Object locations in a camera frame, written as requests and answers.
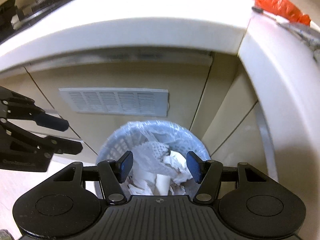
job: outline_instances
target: gas stove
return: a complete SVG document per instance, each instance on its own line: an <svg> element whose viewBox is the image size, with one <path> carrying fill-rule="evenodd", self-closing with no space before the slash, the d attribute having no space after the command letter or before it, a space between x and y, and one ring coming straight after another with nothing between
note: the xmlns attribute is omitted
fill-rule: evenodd
<svg viewBox="0 0 320 240"><path fill-rule="evenodd" d="M0 5L0 44L71 1L36 0L33 4L18 8L15 0L7 0Z"/></svg>

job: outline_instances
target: circular logo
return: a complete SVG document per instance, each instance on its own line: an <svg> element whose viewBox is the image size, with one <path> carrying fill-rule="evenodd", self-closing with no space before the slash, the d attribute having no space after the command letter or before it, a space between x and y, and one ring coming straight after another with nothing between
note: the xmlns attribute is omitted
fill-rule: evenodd
<svg viewBox="0 0 320 240"><path fill-rule="evenodd" d="M157 198L156 201L160 204L162 203L163 201L165 201L163 198Z"/></svg>

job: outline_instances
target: trash can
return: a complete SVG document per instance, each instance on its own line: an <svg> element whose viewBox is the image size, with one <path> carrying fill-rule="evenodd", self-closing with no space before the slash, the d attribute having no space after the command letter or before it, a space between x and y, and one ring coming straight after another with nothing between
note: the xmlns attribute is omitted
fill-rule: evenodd
<svg viewBox="0 0 320 240"><path fill-rule="evenodd" d="M188 129L173 122L152 120L128 122L116 130L101 147L97 163L107 159L118 160L126 151L145 142L164 143L170 150L180 153L184 158L189 151L193 151L204 161L210 159L204 144ZM185 188L186 193L193 195L198 185L194 181L188 182ZM98 184L96 184L96 191L97 195L100 195Z"/></svg>

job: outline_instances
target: vent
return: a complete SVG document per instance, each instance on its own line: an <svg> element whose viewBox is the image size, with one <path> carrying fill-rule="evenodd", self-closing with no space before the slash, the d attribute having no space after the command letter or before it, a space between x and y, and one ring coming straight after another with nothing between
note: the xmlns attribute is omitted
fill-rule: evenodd
<svg viewBox="0 0 320 240"><path fill-rule="evenodd" d="M71 109L80 113L167 116L168 90L139 88L60 88Z"/></svg>

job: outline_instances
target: orange plastic bag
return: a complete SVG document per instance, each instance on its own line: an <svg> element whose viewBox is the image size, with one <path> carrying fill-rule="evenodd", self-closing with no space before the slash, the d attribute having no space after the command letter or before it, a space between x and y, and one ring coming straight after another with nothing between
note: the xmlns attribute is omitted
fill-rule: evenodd
<svg viewBox="0 0 320 240"><path fill-rule="evenodd" d="M280 15L290 22L299 22L305 25L310 25L311 19L309 15L303 14L298 7L296 7L289 0L255 0L255 6L261 9Z"/></svg>

